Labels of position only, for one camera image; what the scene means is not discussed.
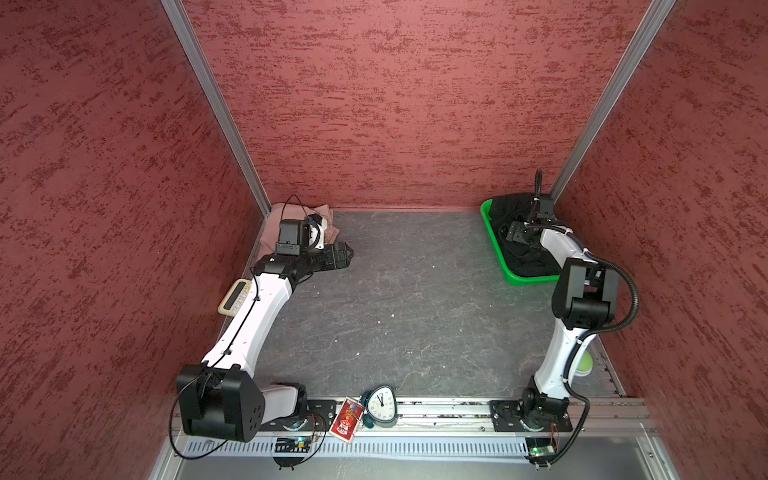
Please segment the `pink drawstring shorts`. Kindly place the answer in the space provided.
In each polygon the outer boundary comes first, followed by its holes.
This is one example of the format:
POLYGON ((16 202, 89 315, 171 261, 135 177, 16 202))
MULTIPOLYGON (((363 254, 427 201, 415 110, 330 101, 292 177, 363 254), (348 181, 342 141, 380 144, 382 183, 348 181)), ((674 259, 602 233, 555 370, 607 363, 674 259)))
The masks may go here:
POLYGON ((334 243, 340 230, 334 225, 334 212, 329 205, 321 205, 315 208, 302 207, 297 203, 277 203, 266 217, 262 235, 260 238, 261 254, 274 252, 279 240, 280 222, 287 220, 304 221, 309 224, 317 224, 322 230, 322 239, 316 247, 322 249, 325 245, 334 243))

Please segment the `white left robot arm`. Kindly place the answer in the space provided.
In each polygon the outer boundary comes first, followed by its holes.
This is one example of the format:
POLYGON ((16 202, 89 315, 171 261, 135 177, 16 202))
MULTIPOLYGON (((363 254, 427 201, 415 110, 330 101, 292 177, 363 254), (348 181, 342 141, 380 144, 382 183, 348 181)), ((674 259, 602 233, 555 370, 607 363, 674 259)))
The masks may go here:
POLYGON ((306 388, 297 383, 261 388, 256 363, 296 287, 317 272, 348 267, 353 258, 354 250, 338 241, 302 253, 273 253, 255 264, 241 310, 203 360, 185 365, 177 376, 176 407, 185 434, 245 443, 265 424, 308 416, 306 388))

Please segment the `black shorts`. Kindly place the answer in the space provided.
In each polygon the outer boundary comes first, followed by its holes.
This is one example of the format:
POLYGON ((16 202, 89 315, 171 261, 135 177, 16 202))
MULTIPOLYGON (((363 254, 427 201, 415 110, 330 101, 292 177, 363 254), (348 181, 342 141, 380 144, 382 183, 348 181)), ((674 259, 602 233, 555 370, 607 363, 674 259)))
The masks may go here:
POLYGON ((488 216, 494 238, 511 273, 521 278, 557 276, 561 268, 540 245, 540 230, 526 230, 523 222, 533 207, 533 193, 515 193, 492 199, 488 216))

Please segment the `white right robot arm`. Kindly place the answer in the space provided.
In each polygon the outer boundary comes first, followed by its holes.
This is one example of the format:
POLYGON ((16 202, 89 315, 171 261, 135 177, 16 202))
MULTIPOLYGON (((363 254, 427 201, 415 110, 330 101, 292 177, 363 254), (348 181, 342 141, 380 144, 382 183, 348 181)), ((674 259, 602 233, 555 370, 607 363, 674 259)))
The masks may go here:
POLYGON ((567 227, 516 221, 507 237, 541 247, 561 267, 551 298, 554 333, 519 402, 524 428, 540 431, 566 419, 571 400, 588 402, 572 381, 592 339, 615 317, 619 275, 567 227))

